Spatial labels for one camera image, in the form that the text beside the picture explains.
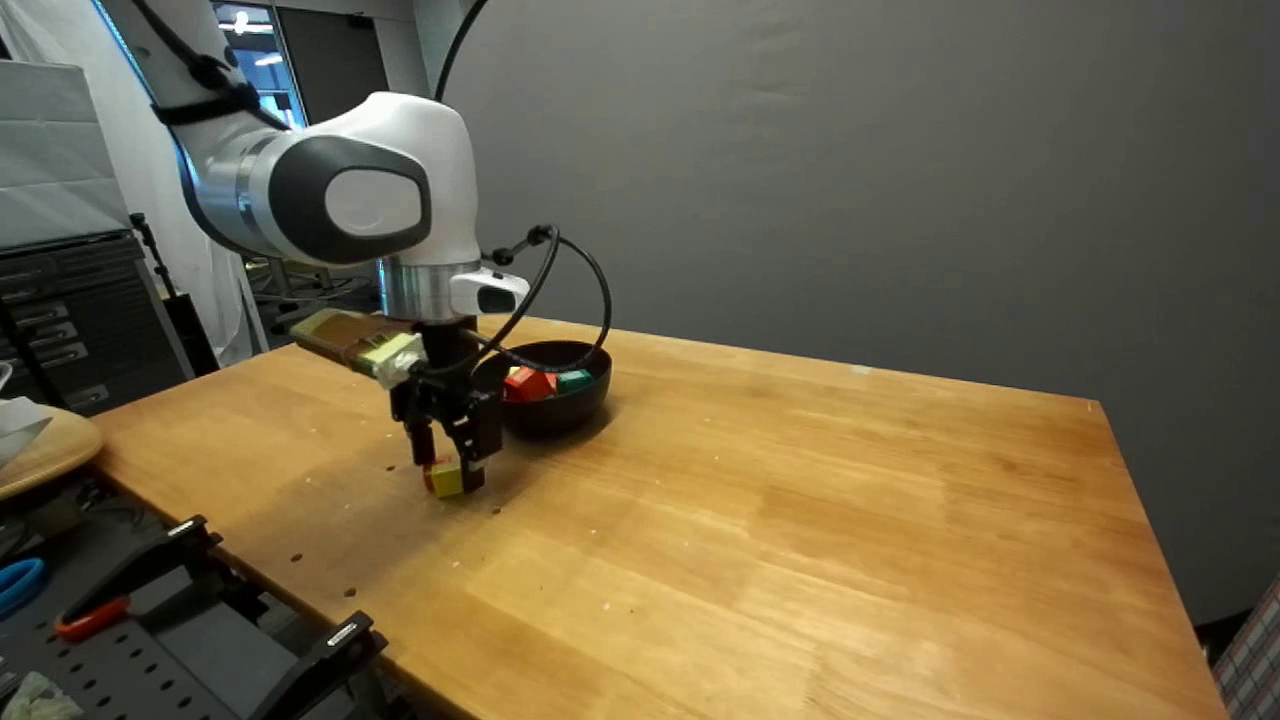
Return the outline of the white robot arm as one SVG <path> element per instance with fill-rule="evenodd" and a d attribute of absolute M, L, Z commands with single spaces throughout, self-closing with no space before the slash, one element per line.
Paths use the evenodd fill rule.
<path fill-rule="evenodd" d="M 157 119 L 177 145 L 192 220 L 223 249 L 308 269 L 381 269 L 392 347 L 368 362 L 392 394 L 410 459 L 437 462 L 437 427 L 457 469 L 437 497 L 468 497 L 504 447 L 499 391 L 474 379 L 487 311 L 517 311 L 532 283 L 474 239 L 474 154 L 457 108 L 368 91 L 354 108 L 297 129 L 265 108 L 209 0 L 90 0 Z"/>

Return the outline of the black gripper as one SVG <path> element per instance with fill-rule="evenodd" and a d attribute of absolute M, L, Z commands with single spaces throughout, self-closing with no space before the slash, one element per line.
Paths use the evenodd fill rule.
<path fill-rule="evenodd" d="M 457 442 L 464 497 L 485 486 L 485 459 L 499 447 L 499 391 L 478 379 L 473 321 L 416 323 L 428 360 L 392 387 L 392 417 L 406 433 L 410 462 L 437 459 L 430 427 Z"/>

